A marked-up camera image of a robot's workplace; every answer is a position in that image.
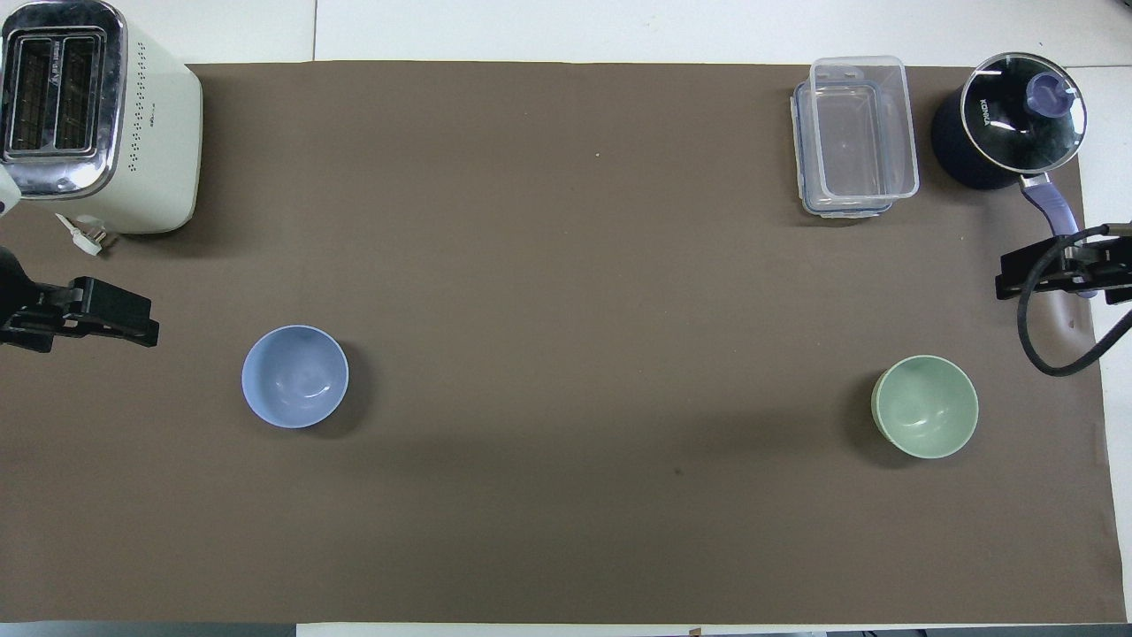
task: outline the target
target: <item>black cable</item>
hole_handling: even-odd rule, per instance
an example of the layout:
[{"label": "black cable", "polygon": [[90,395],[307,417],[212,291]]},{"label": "black cable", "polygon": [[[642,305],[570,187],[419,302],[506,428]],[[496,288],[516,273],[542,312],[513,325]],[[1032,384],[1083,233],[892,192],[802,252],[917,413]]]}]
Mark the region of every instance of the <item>black cable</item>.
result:
[{"label": "black cable", "polygon": [[1087,239],[1089,236],[1096,236],[1098,234],[1107,234],[1108,225],[1097,225],[1095,227],[1088,227],[1081,230],[1074,234],[1069,234],[1057,239],[1057,241],[1041,255],[1034,266],[1030,267],[1030,273],[1027,274],[1026,281],[1022,283],[1021,295],[1018,296],[1018,338],[1022,342],[1022,351],[1026,352],[1027,359],[1034,367],[1041,371],[1044,375],[1050,377],[1069,377],[1075,375],[1081,370],[1084,370],[1089,365],[1092,365],[1100,359],[1113,345],[1120,341],[1129,330],[1132,330],[1132,310],[1124,315],[1120,321],[1113,326],[1112,330],[1105,335],[1103,339],[1097,342],[1097,345],[1092,346],[1089,352],[1086,352],[1080,359],[1064,365],[1061,368],[1054,368],[1046,363],[1038,353],[1034,350],[1034,344],[1030,343],[1030,332],[1026,322],[1026,311],[1030,307],[1030,295],[1034,293],[1035,287],[1038,286],[1038,278],[1041,277],[1041,273],[1045,268],[1053,262],[1057,255],[1061,253],[1069,246]]}]

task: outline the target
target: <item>white table surface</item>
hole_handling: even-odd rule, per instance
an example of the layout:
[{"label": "white table surface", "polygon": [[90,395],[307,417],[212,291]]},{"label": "white table surface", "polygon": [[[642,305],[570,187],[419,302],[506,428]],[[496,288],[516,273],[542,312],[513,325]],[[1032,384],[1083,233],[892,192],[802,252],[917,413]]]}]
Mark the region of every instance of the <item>white table surface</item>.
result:
[{"label": "white table surface", "polygon": [[[7,15],[22,0],[0,0]],[[1028,51],[1070,67],[1089,107],[1080,152],[1088,225],[1127,221],[1132,9],[1121,0],[115,0],[187,63],[312,59],[809,63],[894,54],[971,67]],[[1098,335],[1127,308],[1094,299]],[[1101,362],[1124,565],[1132,566],[1132,338]],[[1088,432],[1082,430],[1082,436]],[[1124,569],[1132,609],[1132,568]],[[790,632],[847,626],[301,625],[301,637]],[[873,626],[869,628],[889,628]]]}]

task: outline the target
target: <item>purple handle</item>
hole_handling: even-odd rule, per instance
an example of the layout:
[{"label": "purple handle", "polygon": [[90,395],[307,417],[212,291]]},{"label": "purple handle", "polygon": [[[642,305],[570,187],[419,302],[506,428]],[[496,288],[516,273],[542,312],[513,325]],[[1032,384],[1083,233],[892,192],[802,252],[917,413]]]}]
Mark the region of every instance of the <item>purple handle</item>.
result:
[{"label": "purple handle", "polygon": [[1027,184],[1022,182],[1022,195],[1035,205],[1049,222],[1049,229],[1054,234],[1073,234],[1077,232],[1077,218],[1073,218],[1073,210],[1062,196],[1057,186],[1048,178],[1041,183]]}]

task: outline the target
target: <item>clear plastic container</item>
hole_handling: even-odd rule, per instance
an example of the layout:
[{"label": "clear plastic container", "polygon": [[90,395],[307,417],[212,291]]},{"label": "clear plastic container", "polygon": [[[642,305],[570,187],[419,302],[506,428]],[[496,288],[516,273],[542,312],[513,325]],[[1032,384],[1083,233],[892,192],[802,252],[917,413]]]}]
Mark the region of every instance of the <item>clear plastic container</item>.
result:
[{"label": "clear plastic container", "polygon": [[798,196],[826,217],[874,216],[919,189],[904,64],[822,58],[790,98]]}]

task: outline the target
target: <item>bowl rim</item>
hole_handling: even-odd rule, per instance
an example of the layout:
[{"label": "bowl rim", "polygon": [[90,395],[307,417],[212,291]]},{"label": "bowl rim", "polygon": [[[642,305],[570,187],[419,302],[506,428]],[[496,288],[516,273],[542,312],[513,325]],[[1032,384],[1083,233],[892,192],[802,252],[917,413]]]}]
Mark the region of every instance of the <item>bowl rim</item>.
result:
[{"label": "bowl rim", "polygon": [[[260,414],[259,411],[256,410],[256,407],[251,404],[251,402],[248,401],[248,362],[251,360],[251,355],[255,354],[256,350],[258,350],[268,338],[271,338],[272,336],[274,336],[276,333],[282,333],[282,332],[285,332],[285,330],[302,330],[302,332],[311,332],[311,333],[316,333],[318,335],[321,335],[326,341],[328,341],[332,344],[334,344],[334,348],[338,352],[338,356],[342,359],[342,365],[345,368],[345,378],[343,379],[343,384],[342,384],[342,396],[340,396],[338,399],[334,403],[334,407],[332,407],[326,414],[319,416],[318,419],[316,419],[316,420],[314,420],[314,421],[311,421],[309,423],[305,422],[305,424],[300,424],[300,425],[284,425],[282,423],[277,423],[274,420],[268,419],[264,414]],[[246,354],[245,358],[243,358],[243,365],[240,369],[240,390],[243,394],[243,402],[247,403],[248,407],[251,410],[251,412],[256,416],[259,418],[259,420],[264,421],[265,423],[267,423],[267,424],[269,424],[272,427],[276,427],[276,428],[284,429],[284,430],[301,430],[301,429],[306,429],[306,428],[309,428],[309,427],[312,427],[312,425],[317,425],[318,423],[320,423],[320,422],[325,421],[326,419],[331,418],[331,414],[333,414],[338,408],[338,406],[342,405],[342,401],[345,398],[345,396],[346,396],[346,389],[349,389],[349,387],[350,387],[350,360],[346,359],[346,353],[345,353],[345,351],[342,350],[342,344],[340,344],[334,337],[332,337],[331,335],[328,335],[325,330],[320,330],[320,329],[318,329],[318,328],[316,328],[314,326],[307,326],[307,325],[303,325],[303,324],[292,324],[290,326],[281,326],[281,327],[275,328],[274,330],[267,333],[266,335],[259,337],[259,339],[256,341],[255,345],[252,345],[251,348],[248,350],[248,354]]]},{"label": "bowl rim", "polygon": [[[892,372],[894,372],[898,368],[900,368],[900,367],[902,367],[902,365],[904,365],[904,364],[907,364],[907,363],[909,363],[911,361],[918,361],[918,360],[935,360],[935,361],[940,361],[942,363],[945,363],[946,365],[950,365],[951,369],[953,369],[954,371],[959,372],[959,376],[962,377],[963,381],[966,381],[967,389],[970,390],[971,401],[975,402],[975,416],[974,416],[971,425],[970,425],[970,431],[967,432],[967,436],[963,438],[963,440],[959,445],[955,446],[954,449],[951,449],[951,450],[949,450],[949,451],[946,451],[944,454],[935,454],[935,455],[933,455],[933,454],[917,454],[917,453],[915,453],[915,451],[912,451],[910,449],[907,449],[903,445],[901,445],[900,442],[897,442],[897,440],[889,432],[887,428],[885,428],[884,421],[883,421],[883,419],[881,419],[880,411],[877,410],[877,406],[880,405],[880,401],[881,401],[881,393],[884,390],[884,384],[885,384],[885,381],[889,380],[889,377],[892,376]],[[964,372],[963,369],[960,368],[959,365],[955,365],[954,363],[952,363],[951,361],[947,361],[946,359],[944,359],[942,356],[935,356],[933,354],[916,354],[914,356],[909,356],[907,359],[898,361],[891,368],[889,368],[887,370],[885,370],[884,373],[881,375],[881,378],[876,381],[876,388],[873,391],[873,402],[872,403],[873,403],[873,405],[872,405],[872,407],[873,407],[873,422],[876,424],[876,429],[881,430],[881,433],[884,434],[884,438],[889,442],[891,442],[897,449],[903,451],[904,454],[907,454],[909,456],[912,456],[912,457],[916,457],[916,458],[923,458],[925,460],[937,460],[940,458],[946,458],[947,456],[951,456],[952,454],[955,454],[957,451],[959,451],[963,447],[967,447],[967,444],[970,442],[971,438],[975,436],[975,430],[978,428],[978,424],[979,424],[979,393],[978,393],[978,390],[975,389],[975,384],[971,382],[971,378],[968,377],[967,372]]]}]

